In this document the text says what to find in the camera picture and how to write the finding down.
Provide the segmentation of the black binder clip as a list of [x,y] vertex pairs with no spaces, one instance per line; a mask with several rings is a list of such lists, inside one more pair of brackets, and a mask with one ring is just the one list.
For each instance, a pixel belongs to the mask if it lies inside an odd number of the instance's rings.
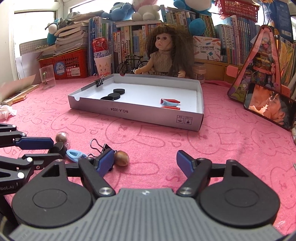
[[87,159],[97,159],[101,155],[111,155],[111,156],[114,155],[114,150],[110,148],[108,144],[101,145],[96,138],[93,138],[90,141],[89,145],[90,145],[90,148],[92,150],[96,150],[99,153],[99,155],[90,153],[86,156]]
[[95,78],[95,84],[96,84],[96,87],[99,87],[103,84],[104,82],[104,78],[105,78],[105,75],[98,75],[98,74],[94,74],[93,77]]

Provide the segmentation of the brown nut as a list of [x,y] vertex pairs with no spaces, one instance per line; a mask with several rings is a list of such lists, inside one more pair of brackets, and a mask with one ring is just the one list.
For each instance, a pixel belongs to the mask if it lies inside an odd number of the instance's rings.
[[128,166],[130,163],[130,158],[128,154],[124,151],[116,151],[114,154],[114,164],[125,167]]

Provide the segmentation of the black round cap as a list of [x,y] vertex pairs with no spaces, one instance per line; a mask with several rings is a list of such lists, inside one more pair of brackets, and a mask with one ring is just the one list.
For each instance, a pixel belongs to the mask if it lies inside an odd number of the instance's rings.
[[120,95],[125,94],[125,89],[123,88],[116,88],[113,90],[114,93],[119,93]]
[[112,97],[113,100],[117,100],[117,99],[120,99],[121,95],[119,93],[114,92],[114,93],[110,93],[108,96]]
[[114,101],[114,98],[112,96],[104,96],[104,97],[101,98],[101,100]]

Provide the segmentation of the light blue hair clip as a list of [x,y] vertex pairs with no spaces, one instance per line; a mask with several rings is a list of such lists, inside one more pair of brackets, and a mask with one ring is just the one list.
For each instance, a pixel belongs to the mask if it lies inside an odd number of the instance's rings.
[[176,100],[176,99],[167,99],[167,98],[162,98],[161,99],[161,105],[162,106],[179,106],[180,105],[180,101]]

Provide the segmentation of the pink mat with bunnies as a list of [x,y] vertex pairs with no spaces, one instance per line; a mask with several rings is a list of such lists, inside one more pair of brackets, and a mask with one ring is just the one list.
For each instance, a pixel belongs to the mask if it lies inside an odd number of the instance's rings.
[[209,83],[202,85],[204,118],[198,132],[71,109],[68,95],[91,82],[58,80],[48,90],[37,88],[13,105],[17,113],[6,122],[28,136],[54,138],[66,132],[68,147],[85,154],[95,144],[127,152],[128,167],[106,175],[116,190],[177,190],[185,181],[176,163],[178,150],[214,163],[237,160],[279,195],[275,227],[283,234],[295,230],[295,145],[289,131],[230,100],[226,87]]

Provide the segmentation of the white cardboard tray box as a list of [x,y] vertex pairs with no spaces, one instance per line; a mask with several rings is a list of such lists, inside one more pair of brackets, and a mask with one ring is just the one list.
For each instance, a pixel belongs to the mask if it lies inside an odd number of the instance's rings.
[[[120,99],[101,100],[116,88],[125,89]],[[180,110],[161,108],[162,98],[180,101]],[[204,117],[201,84],[187,78],[112,74],[101,86],[96,87],[94,81],[69,94],[68,99],[72,109],[191,131],[200,130]]]

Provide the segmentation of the black binder clip on tray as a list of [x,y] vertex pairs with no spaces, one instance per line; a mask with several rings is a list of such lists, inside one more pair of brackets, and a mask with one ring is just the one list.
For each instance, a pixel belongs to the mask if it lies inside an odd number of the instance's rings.
[[105,78],[105,75],[98,75],[98,74],[94,74],[93,77],[95,78],[95,84],[96,84],[96,87],[99,87],[103,84],[104,82],[104,78]]

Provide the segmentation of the red plastic basket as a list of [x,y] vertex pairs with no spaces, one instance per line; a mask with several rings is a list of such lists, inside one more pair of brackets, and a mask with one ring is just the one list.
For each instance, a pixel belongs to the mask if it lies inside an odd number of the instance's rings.
[[40,67],[53,65],[55,78],[73,79],[88,77],[87,49],[77,49],[61,55],[39,59]]

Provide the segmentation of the white paper cup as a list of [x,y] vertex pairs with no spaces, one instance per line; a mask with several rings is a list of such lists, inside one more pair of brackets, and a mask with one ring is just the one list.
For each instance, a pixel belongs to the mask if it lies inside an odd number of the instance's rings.
[[101,58],[95,58],[95,65],[97,68],[98,76],[99,77],[106,77],[108,75],[111,75],[111,61],[112,56],[108,55]]

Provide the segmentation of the small brown lidded jar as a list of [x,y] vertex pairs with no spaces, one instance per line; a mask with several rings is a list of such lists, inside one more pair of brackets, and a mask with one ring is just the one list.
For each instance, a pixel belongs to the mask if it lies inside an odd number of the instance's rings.
[[206,68],[203,64],[194,64],[193,72],[196,80],[201,84],[205,82]]

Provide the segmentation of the wooden drawer organizer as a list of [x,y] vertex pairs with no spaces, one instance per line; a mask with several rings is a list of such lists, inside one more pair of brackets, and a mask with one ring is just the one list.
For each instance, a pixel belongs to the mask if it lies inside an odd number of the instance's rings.
[[237,65],[211,60],[195,59],[194,64],[203,64],[205,66],[205,80],[220,80],[228,83],[232,83],[235,80],[235,77],[227,75],[227,67],[231,65],[232,67],[237,68],[238,72],[241,69],[241,67]]

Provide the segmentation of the smartphone with video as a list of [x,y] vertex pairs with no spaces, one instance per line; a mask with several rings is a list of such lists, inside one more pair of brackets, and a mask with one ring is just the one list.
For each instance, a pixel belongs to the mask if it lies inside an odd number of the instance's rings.
[[286,130],[291,130],[295,122],[295,101],[255,82],[249,84],[243,105]]

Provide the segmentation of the red beer can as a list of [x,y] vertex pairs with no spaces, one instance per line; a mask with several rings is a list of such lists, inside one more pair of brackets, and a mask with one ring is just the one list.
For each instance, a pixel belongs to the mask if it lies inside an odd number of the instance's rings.
[[106,37],[99,37],[92,40],[94,58],[106,57],[109,54],[109,47]]

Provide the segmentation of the miniature black bicycle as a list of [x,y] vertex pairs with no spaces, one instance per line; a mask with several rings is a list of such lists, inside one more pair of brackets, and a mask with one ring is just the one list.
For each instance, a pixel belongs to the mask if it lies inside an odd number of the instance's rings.
[[116,73],[120,75],[132,74],[135,69],[141,68],[147,65],[148,60],[145,60],[143,56],[126,55],[125,60],[116,68]]

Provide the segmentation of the stack of books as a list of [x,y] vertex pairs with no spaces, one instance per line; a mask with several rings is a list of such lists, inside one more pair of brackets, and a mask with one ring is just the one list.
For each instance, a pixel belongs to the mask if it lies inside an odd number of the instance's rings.
[[69,52],[78,48],[86,48],[88,43],[89,20],[76,21],[74,15],[60,18],[54,33],[55,55]]

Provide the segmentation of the pink triangular dollhouse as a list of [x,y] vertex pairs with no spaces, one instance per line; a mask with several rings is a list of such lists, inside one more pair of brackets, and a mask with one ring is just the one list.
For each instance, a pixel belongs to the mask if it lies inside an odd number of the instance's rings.
[[243,102],[249,84],[255,82],[290,96],[290,90],[281,83],[280,60],[271,27],[260,27],[254,44],[229,88],[228,97]]

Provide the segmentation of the brown haired doll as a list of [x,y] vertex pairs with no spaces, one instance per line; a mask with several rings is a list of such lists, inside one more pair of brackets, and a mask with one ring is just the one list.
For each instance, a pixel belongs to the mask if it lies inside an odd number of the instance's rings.
[[194,77],[194,39],[184,29],[169,24],[158,25],[147,36],[145,49],[148,63],[135,69],[135,74]]

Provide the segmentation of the colourful stationery box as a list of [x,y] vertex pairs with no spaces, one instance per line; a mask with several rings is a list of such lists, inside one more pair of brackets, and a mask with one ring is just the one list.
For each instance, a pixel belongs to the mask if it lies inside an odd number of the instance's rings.
[[195,59],[220,61],[221,40],[202,36],[194,36]]

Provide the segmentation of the blue plush toy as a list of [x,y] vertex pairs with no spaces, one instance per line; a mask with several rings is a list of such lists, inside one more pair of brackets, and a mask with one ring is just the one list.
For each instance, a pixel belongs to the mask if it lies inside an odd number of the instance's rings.
[[129,20],[134,13],[133,6],[129,3],[115,3],[111,10],[103,12],[102,18],[109,19],[113,22],[121,22]]

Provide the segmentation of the white pink plush toy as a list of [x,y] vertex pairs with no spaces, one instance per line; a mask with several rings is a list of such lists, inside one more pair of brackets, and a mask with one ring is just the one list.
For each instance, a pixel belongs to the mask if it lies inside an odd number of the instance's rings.
[[160,19],[160,7],[157,5],[157,0],[133,0],[132,7],[134,9],[134,13],[132,14],[133,21]]

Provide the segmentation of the upper red basket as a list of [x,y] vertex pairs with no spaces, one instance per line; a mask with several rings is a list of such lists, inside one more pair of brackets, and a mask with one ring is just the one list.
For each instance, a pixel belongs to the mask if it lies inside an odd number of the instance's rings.
[[239,15],[245,18],[256,19],[259,6],[247,1],[214,1],[222,15]]

